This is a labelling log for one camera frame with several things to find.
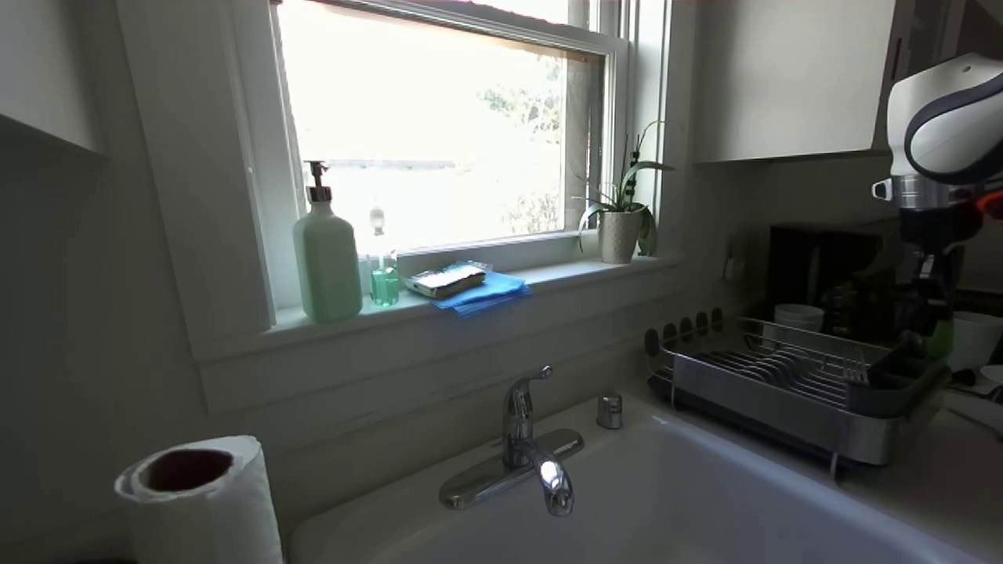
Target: dish rack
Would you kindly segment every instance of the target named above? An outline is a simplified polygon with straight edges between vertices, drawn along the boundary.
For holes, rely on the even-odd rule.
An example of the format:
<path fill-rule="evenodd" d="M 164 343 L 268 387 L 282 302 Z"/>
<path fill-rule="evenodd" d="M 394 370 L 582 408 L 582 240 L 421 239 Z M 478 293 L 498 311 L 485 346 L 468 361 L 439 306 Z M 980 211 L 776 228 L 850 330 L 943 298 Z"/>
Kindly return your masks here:
<path fill-rule="evenodd" d="M 878 346 L 776 321 L 698 315 L 653 340 L 653 387 L 846 468 L 887 468 L 951 370 L 912 343 Z"/>

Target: cabinet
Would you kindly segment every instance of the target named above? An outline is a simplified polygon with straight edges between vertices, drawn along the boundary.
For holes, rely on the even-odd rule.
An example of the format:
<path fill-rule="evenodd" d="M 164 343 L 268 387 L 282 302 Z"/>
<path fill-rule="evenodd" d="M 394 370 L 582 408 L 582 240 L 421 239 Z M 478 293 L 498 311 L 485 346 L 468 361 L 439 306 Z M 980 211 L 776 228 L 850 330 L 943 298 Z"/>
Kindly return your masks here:
<path fill-rule="evenodd" d="M 0 3 L 0 148 L 66 141 L 100 149 L 66 0 Z"/>
<path fill-rule="evenodd" d="M 1001 53 L 996 0 L 716 0 L 697 49 L 697 159 L 885 148 L 889 85 L 952 53 Z"/>

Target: chrome faucet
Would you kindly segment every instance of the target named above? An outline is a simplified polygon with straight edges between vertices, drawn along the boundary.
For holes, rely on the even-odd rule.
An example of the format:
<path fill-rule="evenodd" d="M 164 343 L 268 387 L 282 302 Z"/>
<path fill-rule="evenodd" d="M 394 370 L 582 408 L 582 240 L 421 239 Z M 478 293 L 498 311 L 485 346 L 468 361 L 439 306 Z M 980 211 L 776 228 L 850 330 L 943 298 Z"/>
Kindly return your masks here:
<path fill-rule="evenodd" d="M 516 380 L 506 393 L 506 450 L 501 462 L 507 470 L 535 470 L 543 484 L 547 509 L 555 516 L 573 509 L 573 484 L 563 468 L 534 437 L 534 380 L 547 380 L 552 366 L 547 362 L 539 372 Z"/>
<path fill-rule="evenodd" d="M 535 473 L 543 484 L 543 501 L 550 515 L 563 516 L 573 509 L 573 484 L 559 458 L 570 458 L 585 446 L 573 430 L 555 430 L 534 436 L 534 393 L 530 386 L 547 380 L 552 366 L 543 366 L 534 376 L 516 380 L 506 393 L 506 432 L 501 458 L 484 459 L 441 481 L 439 499 L 447 507 L 469 507 L 481 499 L 489 499 L 514 481 L 523 481 Z"/>

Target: pump bottle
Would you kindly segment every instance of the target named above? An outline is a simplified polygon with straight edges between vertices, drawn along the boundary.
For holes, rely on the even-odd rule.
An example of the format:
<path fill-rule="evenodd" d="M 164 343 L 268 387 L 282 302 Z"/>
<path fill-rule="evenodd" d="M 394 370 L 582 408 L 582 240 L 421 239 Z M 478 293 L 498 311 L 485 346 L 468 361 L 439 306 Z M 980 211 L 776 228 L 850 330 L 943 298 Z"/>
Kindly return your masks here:
<path fill-rule="evenodd" d="M 309 159 L 309 214 L 296 222 L 304 314 L 313 321 L 352 320 L 362 314 L 362 280 L 352 222 L 332 214 L 327 166 Z"/>

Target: paper towel roll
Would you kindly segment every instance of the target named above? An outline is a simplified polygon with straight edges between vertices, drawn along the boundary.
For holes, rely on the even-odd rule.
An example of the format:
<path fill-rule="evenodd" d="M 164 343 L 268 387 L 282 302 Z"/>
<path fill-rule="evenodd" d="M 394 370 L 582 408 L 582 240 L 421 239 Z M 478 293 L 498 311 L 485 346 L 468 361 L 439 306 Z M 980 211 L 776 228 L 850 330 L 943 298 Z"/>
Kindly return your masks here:
<path fill-rule="evenodd" d="M 117 479 L 140 564 L 282 564 L 270 477 L 254 436 L 187 441 Z"/>

